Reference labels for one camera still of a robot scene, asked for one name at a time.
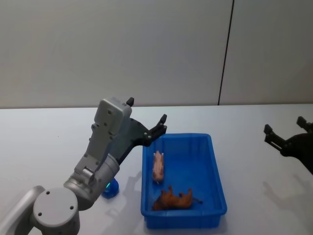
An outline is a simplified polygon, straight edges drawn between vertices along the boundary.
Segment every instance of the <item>table surface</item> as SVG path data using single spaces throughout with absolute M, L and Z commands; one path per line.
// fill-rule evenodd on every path
M 0 110 L 0 216 L 35 185 L 61 187 L 85 152 L 95 108 Z M 228 211 L 211 230 L 148 230 L 140 213 L 142 147 L 116 175 L 120 193 L 80 212 L 80 235 L 308 235 L 313 233 L 313 176 L 264 142 L 265 124 L 287 139 L 313 121 L 313 105 L 137 107 L 151 128 L 167 114 L 167 133 L 208 133 Z M 34 229 L 32 235 L 40 232 Z

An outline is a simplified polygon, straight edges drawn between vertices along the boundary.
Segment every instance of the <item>blue tray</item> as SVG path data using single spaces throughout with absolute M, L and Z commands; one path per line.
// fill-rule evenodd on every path
M 164 153 L 164 181 L 152 180 L 153 153 Z M 215 228 L 227 205 L 208 134 L 166 134 L 143 148 L 141 213 L 149 229 Z M 187 193 L 203 201 L 188 210 L 153 211 L 162 189 Z

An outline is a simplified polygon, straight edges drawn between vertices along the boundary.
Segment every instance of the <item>toy animal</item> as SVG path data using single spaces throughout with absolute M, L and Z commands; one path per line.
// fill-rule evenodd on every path
M 180 192 L 179 197 L 173 195 L 172 186 L 169 186 L 168 188 L 169 188 L 169 191 L 165 192 L 164 190 L 162 190 L 161 195 L 153 203 L 153 206 L 152 206 L 153 211 L 188 209 L 191 207 L 193 201 L 196 201 L 202 204 L 201 200 L 192 197 L 191 188 L 188 190 L 188 194 L 184 194 Z
M 164 153 L 157 151 L 153 156 L 152 179 L 159 184 L 164 179 Z

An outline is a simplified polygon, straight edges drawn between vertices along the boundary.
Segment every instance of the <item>toy pig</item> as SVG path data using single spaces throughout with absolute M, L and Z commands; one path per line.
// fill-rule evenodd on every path
M 164 179 L 164 153 L 159 151 L 153 154 L 152 179 L 158 184 Z

